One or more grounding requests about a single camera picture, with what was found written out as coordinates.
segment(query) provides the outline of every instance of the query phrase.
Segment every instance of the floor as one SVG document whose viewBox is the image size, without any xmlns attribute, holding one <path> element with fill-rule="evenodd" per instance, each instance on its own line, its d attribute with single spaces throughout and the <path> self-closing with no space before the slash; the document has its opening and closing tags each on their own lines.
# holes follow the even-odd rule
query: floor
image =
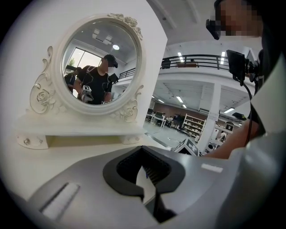
<svg viewBox="0 0 286 229">
<path fill-rule="evenodd" d="M 161 128 L 160 126 L 156 126 L 153 123 L 151 124 L 145 121 L 143 128 L 147 131 L 147 136 L 169 149 L 176 147 L 186 138 L 194 141 L 193 137 L 188 137 L 186 134 L 180 133 L 174 128 L 169 128 L 167 126 Z"/>
</svg>

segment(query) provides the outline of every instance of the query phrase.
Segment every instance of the black cap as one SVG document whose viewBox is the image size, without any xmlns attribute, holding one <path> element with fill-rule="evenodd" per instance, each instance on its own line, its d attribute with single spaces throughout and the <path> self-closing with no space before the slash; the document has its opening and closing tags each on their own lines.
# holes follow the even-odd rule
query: black cap
<svg viewBox="0 0 286 229">
<path fill-rule="evenodd" d="M 118 68 L 118 63 L 115 59 L 114 56 L 112 56 L 111 54 L 107 54 L 105 57 L 103 57 L 104 59 L 106 59 L 108 61 L 108 67 L 115 67 Z"/>
</svg>

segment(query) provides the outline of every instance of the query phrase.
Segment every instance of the black t-shirt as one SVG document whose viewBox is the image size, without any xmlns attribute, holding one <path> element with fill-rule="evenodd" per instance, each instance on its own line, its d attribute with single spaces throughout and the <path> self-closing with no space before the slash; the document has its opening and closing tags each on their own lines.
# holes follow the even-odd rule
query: black t-shirt
<svg viewBox="0 0 286 229">
<path fill-rule="evenodd" d="M 112 83 L 108 82 L 108 74 L 99 75 L 97 68 L 93 66 L 85 66 L 77 76 L 83 86 L 89 86 L 92 90 L 93 101 L 88 102 L 93 105 L 100 105 L 104 100 L 105 93 L 111 92 Z"/>
<path fill-rule="evenodd" d="M 258 85 L 255 88 L 255 94 L 266 82 L 268 76 L 274 69 L 275 64 L 281 54 L 281 49 L 279 47 L 279 44 L 275 41 L 274 36 L 267 25 L 264 25 L 263 27 L 262 48 L 263 48 L 263 55 L 262 59 L 260 58 L 261 74 L 259 75 L 258 78 Z M 251 105 L 251 111 L 252 111 L 252 120 L 257 124 L 259 124 L 256 136 L 261 136 L 265 133 L 265 129 L 257 112 L 255 111 L 252 105 Z"/>
<path fill-rule="evenodd" d="M 76 76 L 73 73 L 69 73 L 64 77 L 64 80 L 66 81 L 66 84 L 74 85 Z"/>
</svg>

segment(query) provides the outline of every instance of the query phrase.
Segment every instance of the white column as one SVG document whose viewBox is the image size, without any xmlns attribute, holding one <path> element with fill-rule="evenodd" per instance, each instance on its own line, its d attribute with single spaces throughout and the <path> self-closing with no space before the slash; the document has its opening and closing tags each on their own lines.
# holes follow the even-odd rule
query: white column
<svg viewBox="0 0 286 229">
<path fill-rule="evenodd" d="M 210 137 L 211 137 L 211 135 L 215 129 L 215 121 L 210 119 L 210 114 L 218 114 L 219 113 L 220 92 L 221 92 L 221 85 L 215 83 L 214 84 L 213 98 L 211 100 L 210 113 L 209 113 L 209 116 L 206 120 L 205 128 L 202 132 L 202 136 L 201 136 L 201 138 L 197 144 L 198 149 L 202 153 L 205 152 L 205 149 L 207 147 L 207 144 L 209 143 Z"/>
</svg>

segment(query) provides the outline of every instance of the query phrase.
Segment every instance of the cable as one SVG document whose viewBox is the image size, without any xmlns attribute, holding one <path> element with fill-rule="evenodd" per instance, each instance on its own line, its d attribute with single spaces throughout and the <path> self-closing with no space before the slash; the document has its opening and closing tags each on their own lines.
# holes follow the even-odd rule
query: cable
<svg viewBox="0 0 286 229">
<path fill-rule="evenodd" d="M 248 92 L 249 100 L 251 100 L 252 99 L 252 95 L 250 93 L 249 88 L 245 85 L 245 83 L 243 83 L 243 86 L 246 88 L 246 90 Z M 251 108 L 251 104 L 250 104 L 250 114 L 249 114 L 249 116 L 250 116 L 250 118 L 249 118 L 249 127 L 248 127 L 248 134 L 247 134 L 245 145 L 249 142 L 250 134 L 251 134 L 251 126 L 252 126 L 252 108 Z"/>
</svg>

